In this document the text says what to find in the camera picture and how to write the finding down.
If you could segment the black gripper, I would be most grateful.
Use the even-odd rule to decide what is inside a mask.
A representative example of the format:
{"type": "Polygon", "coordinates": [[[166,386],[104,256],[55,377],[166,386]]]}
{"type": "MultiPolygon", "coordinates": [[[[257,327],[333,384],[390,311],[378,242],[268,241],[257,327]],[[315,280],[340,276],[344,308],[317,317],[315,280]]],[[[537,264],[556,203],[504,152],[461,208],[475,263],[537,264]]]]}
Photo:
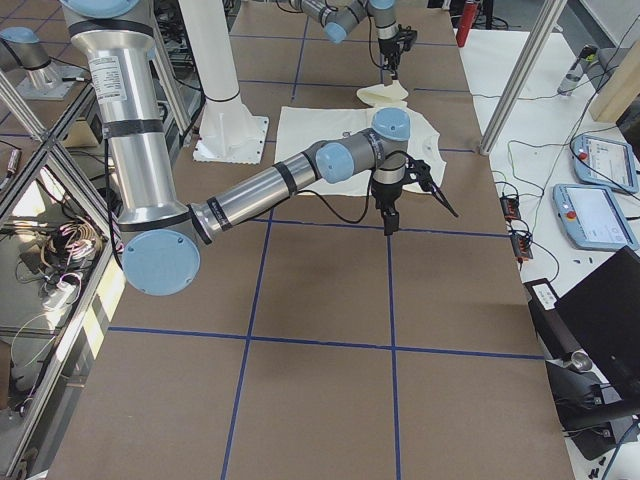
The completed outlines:
{"type": "Polygon", "coordinates": [[[412,49],[418,32],[411,27],[393,24],[377,28],[378,46],[382,56],[382,67],[387,68],[392,80],[398,80],[398,67],[403,53],[412,49]]]}
{"type": "Polygon", "coordinates": [[[376,169],[373,173],[371,192],[376,209],[382,212],[384,235],[392,236],[399,230],[400,215],[395,210],[395,202],[402,194],[405,168],[376,169]]]}

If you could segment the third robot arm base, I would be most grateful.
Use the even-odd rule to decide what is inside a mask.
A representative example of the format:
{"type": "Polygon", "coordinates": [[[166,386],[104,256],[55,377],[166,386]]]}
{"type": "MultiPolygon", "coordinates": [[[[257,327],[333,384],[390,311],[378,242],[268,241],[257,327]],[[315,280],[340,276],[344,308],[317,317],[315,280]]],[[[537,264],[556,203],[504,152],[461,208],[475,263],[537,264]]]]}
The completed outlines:
{"type": "Polygon", "coordinates": [[[64,66],[54,61],[35,32],[26,27],[1,30],[1,70],[21,69],[26,79],[18,92],[31,100],[63,100],[74,83],[86,80],[79,67],[64,66]]]}

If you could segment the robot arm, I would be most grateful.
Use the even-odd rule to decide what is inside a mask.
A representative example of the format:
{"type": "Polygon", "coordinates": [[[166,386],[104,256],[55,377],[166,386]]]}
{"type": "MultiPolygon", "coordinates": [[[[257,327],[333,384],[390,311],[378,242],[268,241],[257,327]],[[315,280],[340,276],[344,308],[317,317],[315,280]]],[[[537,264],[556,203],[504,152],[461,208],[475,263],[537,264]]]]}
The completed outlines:
{"type": "Polygon", "coordinates": [[[280,10],[290,14],[304,14],[316,21],[327,38],[334,44],[347,39],[350,33],[365,19],[370,22],[371,29],[376,31],[378,47],[381,55],[377,62],[372,50],[369,50],[372,63],[382,71],[390,74],[391,79],[398,79],[401,57],[411,50],[417,39],[417,31],[410,26],[403,27],[397,20],[395,5],[392,0],[349,1],[344,6],[331,5],[328,1],[287,1],[288,8],[280,10]]]}
{"type": "Polygon", "coordinates": [[[172,161],[150,67],[152,3],[63,3],[71,41],[88,61],[123,199],[121,267],[132,287],[153,296],[187,288],[203,265],[202,246],[317,181],[336,184],[370,171],[375,195],[384,197],[396,196],[407,179],[401,157],[410,117],[386,107],[348,137],[315,142],[233,183],[232,169],[261,159],[269,121],[242,100],[222,4],[183,1],[179,8],[204,110],[193,153],[172,161]]]}

